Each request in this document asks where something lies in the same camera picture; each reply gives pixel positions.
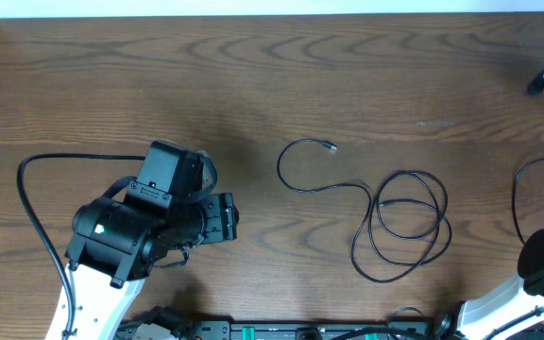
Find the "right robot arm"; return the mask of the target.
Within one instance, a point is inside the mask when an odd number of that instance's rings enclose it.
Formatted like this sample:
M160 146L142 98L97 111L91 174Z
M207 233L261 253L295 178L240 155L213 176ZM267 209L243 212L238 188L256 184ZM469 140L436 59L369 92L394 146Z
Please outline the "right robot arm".
M512 184L511 212L522 249L517 273L489 293L462 301L441 315L432 339L508 339L544 321L544 229L524 238L517 214L517 189L524 172L544 162L523 165Z

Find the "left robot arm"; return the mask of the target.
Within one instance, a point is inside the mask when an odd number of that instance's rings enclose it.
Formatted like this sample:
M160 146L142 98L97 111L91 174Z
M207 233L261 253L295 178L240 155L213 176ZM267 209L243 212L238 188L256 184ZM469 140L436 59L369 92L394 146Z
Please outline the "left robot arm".
M136 177L117 180L79 208L65 251L69 292L61 293L47 333L55 339L111 339L145 280L171 250L237 237L238 210L217 194L204 151L155 141Z

